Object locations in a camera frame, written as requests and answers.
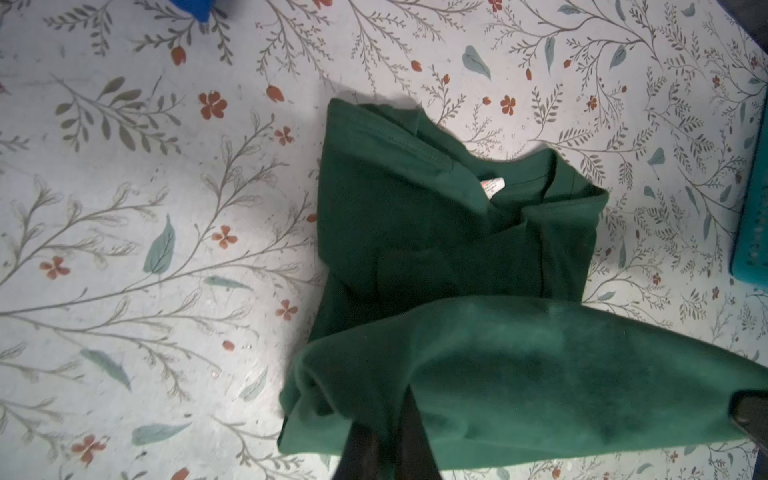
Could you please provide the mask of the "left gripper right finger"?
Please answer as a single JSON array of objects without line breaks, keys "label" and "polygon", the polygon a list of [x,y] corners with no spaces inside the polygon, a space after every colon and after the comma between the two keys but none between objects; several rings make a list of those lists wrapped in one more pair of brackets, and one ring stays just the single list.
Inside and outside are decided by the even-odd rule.
[{"label": "left gripper right finger", "polygon": [[411,388],[404,395],[395,440],[397,480],[441,480]]}]

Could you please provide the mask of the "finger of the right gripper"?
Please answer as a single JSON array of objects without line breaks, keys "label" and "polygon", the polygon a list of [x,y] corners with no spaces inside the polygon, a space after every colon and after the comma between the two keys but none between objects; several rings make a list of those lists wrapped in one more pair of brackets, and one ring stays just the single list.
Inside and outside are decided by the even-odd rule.
[{"label": "finger of the right gripper", "polygon": [[738,391],[729,403],[729,418],[761,452],[767,451],[768,400],[766,391]]}]

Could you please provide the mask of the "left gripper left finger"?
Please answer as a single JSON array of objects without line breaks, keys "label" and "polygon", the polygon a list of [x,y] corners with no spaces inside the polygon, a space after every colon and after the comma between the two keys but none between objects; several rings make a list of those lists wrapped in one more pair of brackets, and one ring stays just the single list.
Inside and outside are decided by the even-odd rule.
[{"label": "left gripper left finger", "polygon": [[380,442],[369,427],[353,422],[333,480],[376,480]]}]

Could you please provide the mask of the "teal plastic laundry basket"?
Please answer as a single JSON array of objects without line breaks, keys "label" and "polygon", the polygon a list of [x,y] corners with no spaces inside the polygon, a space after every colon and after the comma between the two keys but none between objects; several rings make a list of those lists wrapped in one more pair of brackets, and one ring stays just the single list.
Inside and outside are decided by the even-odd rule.
[{"label": "teal plastic laundry basket", "polygon": [[742,282],[767,288],[767,113],[761,121],[730,271]]}]

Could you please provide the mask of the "green t-shirt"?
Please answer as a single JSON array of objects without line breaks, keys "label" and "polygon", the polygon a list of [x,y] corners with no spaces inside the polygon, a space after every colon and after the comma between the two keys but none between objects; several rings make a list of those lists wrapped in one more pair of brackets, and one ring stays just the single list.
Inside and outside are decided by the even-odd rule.
[{"label": "green t-shirt", "polygon": [[731,399],[765,367],[582,304],[607,199],[553,150],[486,161],[420,109],[332,100],[328,276],[280,452],[361,432],[387,478],[414,451],[406,418],[445,470],[737,439]]}]

